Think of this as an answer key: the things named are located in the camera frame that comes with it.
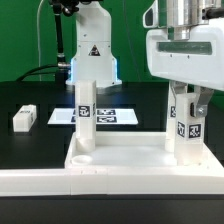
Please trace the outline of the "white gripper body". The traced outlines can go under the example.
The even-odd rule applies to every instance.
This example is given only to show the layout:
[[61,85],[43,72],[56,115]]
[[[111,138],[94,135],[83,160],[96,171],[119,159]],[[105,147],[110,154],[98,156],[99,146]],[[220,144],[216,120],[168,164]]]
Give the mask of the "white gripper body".
[[224,90],[224,8],[152,6],[143,15],[153,76]]

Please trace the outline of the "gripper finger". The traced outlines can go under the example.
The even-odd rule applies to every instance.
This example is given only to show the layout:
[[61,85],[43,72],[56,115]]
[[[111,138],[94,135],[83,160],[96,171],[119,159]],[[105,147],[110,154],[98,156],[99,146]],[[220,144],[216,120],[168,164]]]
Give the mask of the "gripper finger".
[[195,118],[206,117],[208,104],[214,94],[214,90],[207,87],[194,86],[195,97],[190,106],[190,115]]
[[185,94],[187,92],[187,84],[179,81],[170,82],[171,96],[176,99],[178,94]]

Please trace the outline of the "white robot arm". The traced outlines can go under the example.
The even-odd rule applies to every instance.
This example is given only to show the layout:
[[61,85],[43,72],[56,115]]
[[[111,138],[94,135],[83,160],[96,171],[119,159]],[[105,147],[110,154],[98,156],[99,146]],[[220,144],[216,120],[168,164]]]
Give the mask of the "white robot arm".
[[[143,15],[147,65],[159,78],[224,91],[224,6],[221,0],[154,0]],[[81,2],[70,84],[95,79],[118,84],[111,54],[111,17],[97,2]]]

